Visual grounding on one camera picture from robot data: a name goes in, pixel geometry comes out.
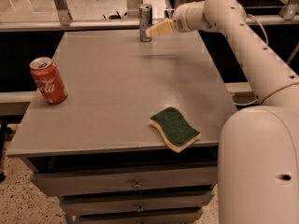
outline table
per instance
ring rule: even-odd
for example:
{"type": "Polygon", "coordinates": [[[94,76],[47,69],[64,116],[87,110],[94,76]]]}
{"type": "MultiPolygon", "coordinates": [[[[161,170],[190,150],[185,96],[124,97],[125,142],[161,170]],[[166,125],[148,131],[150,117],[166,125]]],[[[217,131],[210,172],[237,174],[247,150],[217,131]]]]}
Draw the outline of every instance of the table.
{"type": "Polygon", "coordinates": [[[197,32],[67,32],[56,50],[67,99],[39,91],[7,155],[80,223],[195,221],[217,183],[221,128],[236,111],[197,32]],[[202,135],[177,154],[149,126],[177,108],[202,135]]]}

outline tabletop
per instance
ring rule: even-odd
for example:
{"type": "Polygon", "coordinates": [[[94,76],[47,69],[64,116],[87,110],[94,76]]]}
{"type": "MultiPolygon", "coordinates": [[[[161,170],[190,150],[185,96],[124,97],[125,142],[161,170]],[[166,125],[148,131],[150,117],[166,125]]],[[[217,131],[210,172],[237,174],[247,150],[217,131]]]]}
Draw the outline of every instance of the tabletop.
{"type": "Polygon", "coordinates": [[[193,146],[214,146],[236,111],[197,32],[150,42],[138,30],[67,32],[53,60],[68,96],[47,105],[36,92],[9,157],[168,148],[149,121],[169,106],[201,132],[193,146]]]}

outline drawer handle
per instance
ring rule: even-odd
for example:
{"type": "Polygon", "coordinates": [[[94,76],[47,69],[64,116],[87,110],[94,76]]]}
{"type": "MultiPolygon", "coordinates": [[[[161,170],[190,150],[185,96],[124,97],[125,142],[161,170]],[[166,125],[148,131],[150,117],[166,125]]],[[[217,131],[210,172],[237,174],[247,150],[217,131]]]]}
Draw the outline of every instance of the drawer handle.
{"type": "Polygon", "coordinates": [[[132,188],[134,190],[139,190],[142,188],[141,184],[139,183],[139,180],[135,180],[135,183],[132,185],[132,188]]]}
{"type": "Polygon", "coordinates": [[[142,213],[142,212],[144,212],[144,209],[143,209],[143,207],[142,207],[141,204],[139,205],[139,207],[138,207],[138,209],[137,209],[137,212],[138,212],[138,213],[142,213]]]}

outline soda can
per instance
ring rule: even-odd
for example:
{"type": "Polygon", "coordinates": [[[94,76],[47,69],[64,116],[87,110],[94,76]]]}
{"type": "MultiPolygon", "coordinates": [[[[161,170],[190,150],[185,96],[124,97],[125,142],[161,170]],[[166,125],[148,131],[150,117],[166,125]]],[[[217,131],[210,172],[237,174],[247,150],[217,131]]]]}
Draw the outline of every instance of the soda can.
{"type": "Polygon", "coordinates": [[[152,25],[152,7],[150,4],[142,4],[139,7],[139,30],[141,41],[151,41],[148,37],[146,30],[152,25]]]}
{"type": "Polygon", "coordinates": [[[48,104],[62,102],[67,91],[57,65],[48,57],[40,57],[30,63],[30,73],[48,104]]]}

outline green sponge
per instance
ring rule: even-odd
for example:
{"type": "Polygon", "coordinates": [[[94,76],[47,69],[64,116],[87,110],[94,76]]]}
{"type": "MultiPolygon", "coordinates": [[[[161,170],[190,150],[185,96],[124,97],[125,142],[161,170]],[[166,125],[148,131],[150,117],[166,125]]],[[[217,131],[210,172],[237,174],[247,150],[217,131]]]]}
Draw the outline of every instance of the green sponge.
{"type": "Polygon", "coordinates": [[[149,124],[160,132],[166,144],[177,153],[194,143],[200,136],[174,107],[168,107],[152,116],[149,124]]]}

